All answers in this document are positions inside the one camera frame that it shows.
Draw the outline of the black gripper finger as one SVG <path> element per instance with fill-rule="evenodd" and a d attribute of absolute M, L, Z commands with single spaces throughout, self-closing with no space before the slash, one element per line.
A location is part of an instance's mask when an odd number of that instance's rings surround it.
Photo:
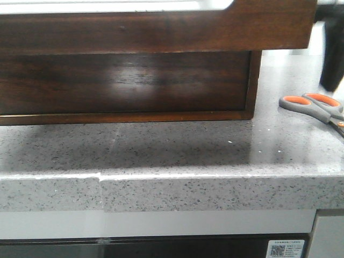
<path fill-rule="evenodd" d="M 343 4 L 330 1 L 318 4 L 315 22 L 323 22 L 325 29 L 325 53 L 320 84 L 329 92 L 335 92 L 343 79 Z"/>

